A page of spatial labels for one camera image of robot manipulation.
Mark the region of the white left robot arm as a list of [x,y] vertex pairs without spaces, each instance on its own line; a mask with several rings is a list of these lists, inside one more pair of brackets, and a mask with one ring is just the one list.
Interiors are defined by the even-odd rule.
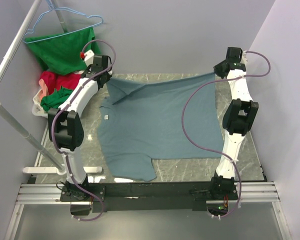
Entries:
[[87,173],[81,159],[81,144],[84,129],[81,115],[90,99],[112,77],[113,61],[108,55],[93,54],[91,50],[83,54],[86,69],[81,73],[77,86],[59,107],[48,111],[49,139],[63,158],[63,172],[66,181],[72,185],[72,195],[78,201],[90,195]]

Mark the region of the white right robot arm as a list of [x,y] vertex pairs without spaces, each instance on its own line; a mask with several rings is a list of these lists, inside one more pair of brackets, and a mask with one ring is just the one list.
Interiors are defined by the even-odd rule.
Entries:
[[246,66],[242,61],[243,50],[239,47],[228,47],[225,60],[213,67],[221,79],[228,80],[232,100],[224,113],[222,128],[224,129],[224,145],[215,176],[234,180],[235,165],[238,160],[241,145],[251,130],[259,109],[254,102],[247,85]]

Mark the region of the grey-blue polo shirt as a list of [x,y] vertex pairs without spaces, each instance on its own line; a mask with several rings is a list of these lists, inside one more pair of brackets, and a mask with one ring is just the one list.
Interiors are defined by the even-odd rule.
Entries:
[[219,158],[214,80],[213,73],[157,83],[112,78],[97,128],[111,174],[148,182],[153,159]]

